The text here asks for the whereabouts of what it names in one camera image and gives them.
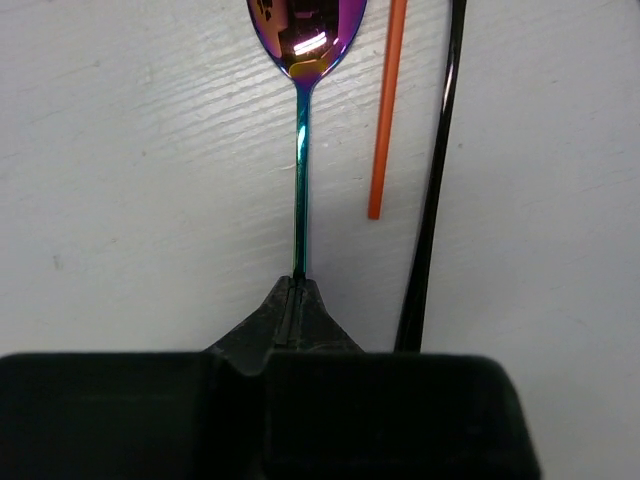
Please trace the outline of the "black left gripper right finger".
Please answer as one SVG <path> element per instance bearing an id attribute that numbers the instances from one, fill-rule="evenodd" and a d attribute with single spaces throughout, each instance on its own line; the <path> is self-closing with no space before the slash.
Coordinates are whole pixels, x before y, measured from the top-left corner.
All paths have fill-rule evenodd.
<path id="1" fill-rule="evenodd" d="M 264 367 L 269 479 L 538 479 L 505 369 L 476 355 L 295 351 Z"/>

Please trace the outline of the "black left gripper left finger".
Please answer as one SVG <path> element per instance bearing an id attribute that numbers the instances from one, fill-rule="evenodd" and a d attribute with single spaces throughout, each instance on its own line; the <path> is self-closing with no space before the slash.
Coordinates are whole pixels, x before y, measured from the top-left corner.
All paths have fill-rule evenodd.
<path id="1" fill-rule="evenodd" d="M 1 360 L 4 479 L 196 479 L 228 364 L 193 352 L 30 352 Z"/>

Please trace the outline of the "black spoon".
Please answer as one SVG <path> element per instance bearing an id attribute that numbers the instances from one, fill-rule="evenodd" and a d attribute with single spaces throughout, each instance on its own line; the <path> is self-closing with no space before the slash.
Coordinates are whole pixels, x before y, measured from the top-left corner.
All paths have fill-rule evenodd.
<path id="1" fill-rule="evenodd" d="M 466 0 L 452 0 L 442 103 L 420 229 L 394 344 L 395 352 L 421 350 L 435 227 L 460 69 L 466 9 Z"/>

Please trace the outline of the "rainbow iridescent spoon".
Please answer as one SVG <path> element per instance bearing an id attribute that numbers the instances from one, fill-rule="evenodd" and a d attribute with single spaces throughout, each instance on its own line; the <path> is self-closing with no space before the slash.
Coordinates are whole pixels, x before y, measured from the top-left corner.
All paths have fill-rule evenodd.
<path id="1" fill-rule="evenodd" d="M 248 12 L 266 53 L 296 89 L 293 278 L 307 272 L 311 96 L 344 58 L 366 0 L 251 0 Z"/>

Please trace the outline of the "orange chopstick near spoons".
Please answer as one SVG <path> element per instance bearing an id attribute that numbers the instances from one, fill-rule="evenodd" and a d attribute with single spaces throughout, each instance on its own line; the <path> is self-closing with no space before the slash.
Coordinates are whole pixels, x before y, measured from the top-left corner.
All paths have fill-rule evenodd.
<path id="1" fill-rule="evenodd" d="M 371 220 L 378 220 L 381 216 L 407 4 L 407 0 L 392 0 L 390 3 L 368 202 L 368 218 Z"/>

